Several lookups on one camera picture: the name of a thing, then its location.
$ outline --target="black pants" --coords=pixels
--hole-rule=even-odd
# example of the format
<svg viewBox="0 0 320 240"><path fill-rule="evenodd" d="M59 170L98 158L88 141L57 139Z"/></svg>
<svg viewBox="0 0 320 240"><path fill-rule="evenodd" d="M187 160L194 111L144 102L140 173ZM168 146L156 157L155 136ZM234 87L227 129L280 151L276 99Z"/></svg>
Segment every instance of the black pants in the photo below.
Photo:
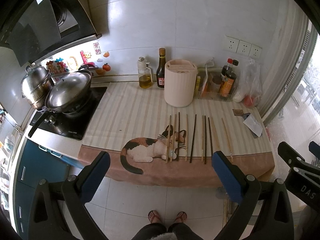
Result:
<svg viewBox="0 0 320 240"><path fill-rule="evenodd" d="M175 233L178 240L203 240L200 236L196 235L190 227L184 223L172 224L167 231L167 228L160 223L152 223L144 226L139 232L132 238L132 240L149 240L155 236L162 235L164 233Z"/></svg>

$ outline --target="feet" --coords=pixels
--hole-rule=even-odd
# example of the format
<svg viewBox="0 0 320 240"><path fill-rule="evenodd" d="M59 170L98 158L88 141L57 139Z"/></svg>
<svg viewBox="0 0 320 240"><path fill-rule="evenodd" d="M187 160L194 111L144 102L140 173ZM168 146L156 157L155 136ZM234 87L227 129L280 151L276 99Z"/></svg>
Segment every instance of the feet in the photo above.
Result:
<svg viewBox="0 0 320 240"><path fill-rule="evenodd" d="M183 211L179 212L173 223L184 223L187 220L187 214Z"/></svg>
<svg viewBox="0 0 320 240"><path fill-rule="evenodd" d="M148 214L148 219L150 223L161 223L160 215L156 210L151 210Z"/></svg>

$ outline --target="stainless steel pot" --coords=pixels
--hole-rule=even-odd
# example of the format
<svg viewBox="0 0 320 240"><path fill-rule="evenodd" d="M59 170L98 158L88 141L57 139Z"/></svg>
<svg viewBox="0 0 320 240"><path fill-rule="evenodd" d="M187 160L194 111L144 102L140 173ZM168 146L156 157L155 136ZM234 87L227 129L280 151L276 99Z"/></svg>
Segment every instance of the stainless steel pot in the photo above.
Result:
<svg viewBox="0 0 320 240"><path fill-rule="evenodd" d="M54 82L49 70L42 66L33 69L27 66L26 72L21 81L22 98L25 98L34 109L41 109Z"/></svg>
<svg viewBox="0 0 320 240"><path fill-rule="evenodd" d="M83 69L60 79L45 99L45 112L39 117L28 136L31 137L40 124L52 113L68 113L87 102L87 92L91 85L91 72Z"/></svg>

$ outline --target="pot lid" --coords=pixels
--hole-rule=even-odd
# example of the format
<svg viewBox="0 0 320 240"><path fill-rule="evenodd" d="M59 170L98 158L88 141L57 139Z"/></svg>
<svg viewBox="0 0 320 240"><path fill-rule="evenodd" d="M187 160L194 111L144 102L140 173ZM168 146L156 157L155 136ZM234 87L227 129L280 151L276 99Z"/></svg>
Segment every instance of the pot lid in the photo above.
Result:
<svg viewBox="0 0 320 240"><path fill-rule="evenodd" d="M91 80L89 73L73 72L60 79L49 94L48 105L57 108L79 95Z"/></svg>
<svg viewBox="0 0 320 240"><path fill-rule="evenodd" d="M27 74L21 80L22 96L30 95L39 85L41 85L48 75L49 71L42 66L33 69L26 67Z"/></svg>

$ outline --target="screw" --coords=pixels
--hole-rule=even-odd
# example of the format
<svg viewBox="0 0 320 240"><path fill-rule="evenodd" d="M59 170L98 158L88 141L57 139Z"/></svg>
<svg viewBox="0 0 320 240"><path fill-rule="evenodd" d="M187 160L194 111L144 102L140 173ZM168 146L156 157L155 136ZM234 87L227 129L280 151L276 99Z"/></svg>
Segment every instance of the screw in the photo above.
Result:
<svg viewBox="0 0 320 240"><path fill-rule="evenodd" d="M277 179L277 182L278 182L279 184L283 184L283 180L282 180L282 179Z"/></svg>
<svg viewBox="0 0 320 240"><path fill-rule="evenodd" d="M68 181L74 181L75 179L76 179L76 175L70 175L69 177L68 177Z"/></svg>
<svg viewBox="0 0 320 240"><path fill-rule="evenodd" d="M40 184L40 185L43 185L44 183L46 183L46 180L45 180L45 179L41 179L41 180L39 181L39 184Z"/></svg>
<svg viewBox="0 0 320 240"><path fill-rule="evenodd" d="M249 181L254 181L255 178L254 178L253 175L247 175L247 180L249 180Z"/></svg>

